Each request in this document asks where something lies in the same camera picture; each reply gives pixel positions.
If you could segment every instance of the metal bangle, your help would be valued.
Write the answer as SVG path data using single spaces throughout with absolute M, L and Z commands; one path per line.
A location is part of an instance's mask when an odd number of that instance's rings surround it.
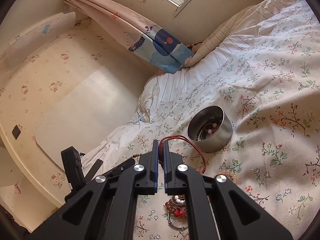
M 182 229 L 182 230 L 188 229 L 188 226 L 186 226 L 186 227 L 180 227 L 180 228 L 176 227 L 176 226 L 171 222 L 171 219 L 170 219 L 170 211 L 169 211 L 169 210 L 168 210 L 167 217 L 168 217 L 168 224 L 169 224 L 170 226 L 172 226 L 173 228 Z

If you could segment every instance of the red cord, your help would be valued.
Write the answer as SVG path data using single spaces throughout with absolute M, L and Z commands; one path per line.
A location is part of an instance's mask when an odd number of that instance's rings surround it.
M 182 135 L 171 135 L 171 136 L 167 136 L 161 139 L 160 143 L 159 143 L 159 163 L 161 164 L 161 166 L 163 165 L 163 142 L 164 141 L 169 141 L 169 140 L 173 140 L 173 139 L 180 139 L 183 141 L 186 141 L 187 143 L 189 143 L 194 149 L 196 149 L 196 151 L 199 153 L 199 155 L 202 158 L 203 161 L 203 169 L 201 170 L 201 173 L 205 172 L 205 169 L 207 167 L 207 162 L 204 158 L 204 156 L 202 155 L 200 149 L 195 146 L 190 140 L 188 140 L 186 137 L 182 136 Z

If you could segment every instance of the wrinkled fabric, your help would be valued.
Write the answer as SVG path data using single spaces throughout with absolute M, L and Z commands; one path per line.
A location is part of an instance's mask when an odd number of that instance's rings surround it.
M 175 73 L 193 52 L 164 29 L 112 0 L 64 0 L 91 17 L 115 40 L 154 66 Z
M 218 105 L 234 131 L 223 149 L 204 154 L 205 175 L 234 172 L 237 185 L 298 239 L 320 206 L 320 24 L 305 0 L 266 0 L 231 29 L 195 66 L 150 79 L 139 101 L 138 114 L 146 117 L 89 152 L 84 172 L 97 158 L 104 161 L 102 173 L 151 151 L 153 139 L 186 135 L 198 111 Z M 173 89 L 182 79 L 184 86 Z M 169 146 L 185 164 L 204 166 L 187 143 L 172 140 Z M 138 198 L 134 239 L 188 239 L 188 230 L 168 225 L 163 205 L 170 197 L 160 166 L 158 184 L 156 195 Z M 173 223 L 186 225 L 175 218 Z

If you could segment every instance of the metal tin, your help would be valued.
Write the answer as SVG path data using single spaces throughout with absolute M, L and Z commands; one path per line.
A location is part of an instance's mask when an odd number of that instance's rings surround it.
M 209 134 L 205 127 L 215 122 L 220 126 L 214 134 Z M 208 106 L 199 111 L 191 120 L 187 128 L 188 138 L 200 150 L 213 153 L 222 149 L 231 139 L 232 123 L 220 106 Z

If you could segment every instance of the bed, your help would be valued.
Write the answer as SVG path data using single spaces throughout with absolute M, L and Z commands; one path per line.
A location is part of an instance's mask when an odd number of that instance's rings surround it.
M 319 28 L 305 0 L 265 0 L 239 12 L 201 43 L 193 67 L 149 79 L 131 121 L 82 158 L 84 173 L 97 159 L 101 174 L 150 151 L 153 139 L 185 135 L 199 110 L 218 105 L 234 132 L 223 149 L 204 154 L 205 175 L 233 171 L 237 185 L 298 239 L 320 206 Z M 169 145 L 186 164 L 204 165 L 183 141 Z M 158 193 L 138 199 L 135 239 L 188 239 L 188 230 L 168 225 L 169 198 L 159 169 Z

